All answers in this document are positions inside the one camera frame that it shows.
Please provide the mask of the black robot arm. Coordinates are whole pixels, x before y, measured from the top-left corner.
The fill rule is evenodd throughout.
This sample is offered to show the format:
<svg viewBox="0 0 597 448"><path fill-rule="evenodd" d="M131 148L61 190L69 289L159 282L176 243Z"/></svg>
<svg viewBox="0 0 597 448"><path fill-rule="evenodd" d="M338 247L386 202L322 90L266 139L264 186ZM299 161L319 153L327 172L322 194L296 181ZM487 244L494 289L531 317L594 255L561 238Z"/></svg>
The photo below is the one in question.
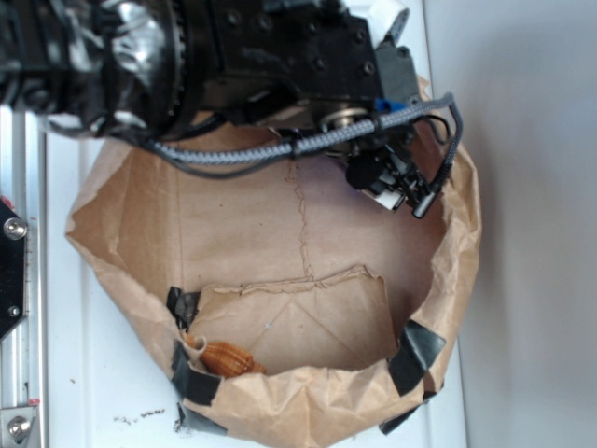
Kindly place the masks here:
<svg viewBox="0 0 597 448"><path fill-rule="evenodd" d="M1 102L72 137L317 129L419 97L403 7L342 1L5 1Z"/></svg>

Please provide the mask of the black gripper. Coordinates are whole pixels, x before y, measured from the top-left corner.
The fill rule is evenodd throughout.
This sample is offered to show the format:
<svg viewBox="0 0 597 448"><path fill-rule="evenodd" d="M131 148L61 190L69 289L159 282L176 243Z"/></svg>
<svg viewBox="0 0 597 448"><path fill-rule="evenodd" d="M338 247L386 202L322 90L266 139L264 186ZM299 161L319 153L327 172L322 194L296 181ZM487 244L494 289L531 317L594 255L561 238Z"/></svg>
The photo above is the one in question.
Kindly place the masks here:
<svg viewBox="0 0 597 448"><path fill-rule="evenodd" d="M237 126L316 129L420 100L410 11L372 1L206 1L200 109Z"/></svg>

